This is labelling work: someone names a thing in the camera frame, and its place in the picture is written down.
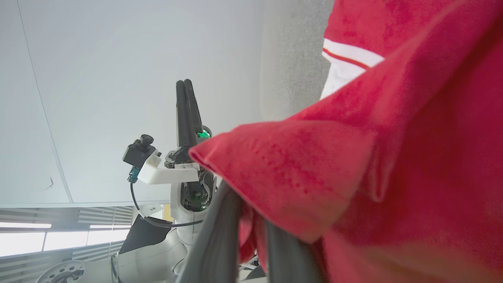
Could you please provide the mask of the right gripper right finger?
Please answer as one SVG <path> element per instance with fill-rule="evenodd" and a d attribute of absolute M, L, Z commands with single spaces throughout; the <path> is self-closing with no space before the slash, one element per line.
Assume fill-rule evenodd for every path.
<path fill-rule="evenodd" d="M 312 246 L 275 226 L 266 226 L 267 269 L 270 283 L 325 283 Z"/>

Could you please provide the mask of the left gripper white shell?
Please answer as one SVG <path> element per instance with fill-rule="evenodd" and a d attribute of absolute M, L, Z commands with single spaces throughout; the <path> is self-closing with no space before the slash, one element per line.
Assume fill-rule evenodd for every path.
<path fill-rule="evenodd" d="M 165 158 L 164 166 L 160 167 L 161 153 L 153 148 L 153 138 L 146 134 L 142 135 L 139 145 L 146 147 L 151 155 L 145 158 L 144 164 L 137 170 L 137 179 L 149 185 L 174 184 L 175 188 L 171 192 L 175 193 L 175 200 L 179 200 L 186 210 L 198 213 L 209 207 L 212 195 L 216 191 L 216 177 L 188 156 L 190 147 L 186 147 L 185 88 L 193 126 L 194 143 L 192 146 L 198 144 L 199 133 L 203 133 L 203 127 L 193 84 L 190 79 L 178 80 L 176 82 L 178 149 L 170 151 Z"/>

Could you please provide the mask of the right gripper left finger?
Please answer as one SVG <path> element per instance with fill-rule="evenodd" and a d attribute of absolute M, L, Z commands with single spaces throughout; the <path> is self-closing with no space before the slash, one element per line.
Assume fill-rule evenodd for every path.
<path fill-rule="evenodd" d="M 235 283 L 238 278 L 241 197 L 221 182 L 178 283 Z"/>

